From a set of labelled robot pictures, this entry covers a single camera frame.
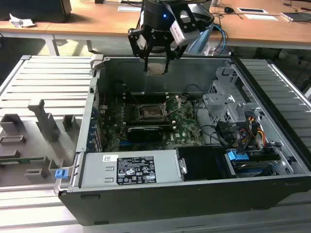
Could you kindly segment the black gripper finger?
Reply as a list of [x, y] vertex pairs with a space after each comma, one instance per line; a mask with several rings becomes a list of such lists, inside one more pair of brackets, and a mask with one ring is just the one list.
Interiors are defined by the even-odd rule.
[[[146, 43], [143, 49], [141, 49], [138, 45], [138, 40], [142, 36]], [[147, 28], [140, 29], [129, 29], [128, 31], [128, 39], [133, 51], [133, 55], [135, 57], [139, 57], [144, 60], [144, 71], [148, 70], [148, 57], [152, 51], [152, 48], [156, 42], [156, 36], [151, 34], [151, 30]]]
[[177, 46], [174, 50], [171, 50], [171, 43], [174, 41], [172, 36], [163, 36], [162, 44], [160, 47], [161, 53], [165, 54], [164, 73], [168, 72], [170, 61], [174, 59], [180, 59], [185, 51], [185, 45]]

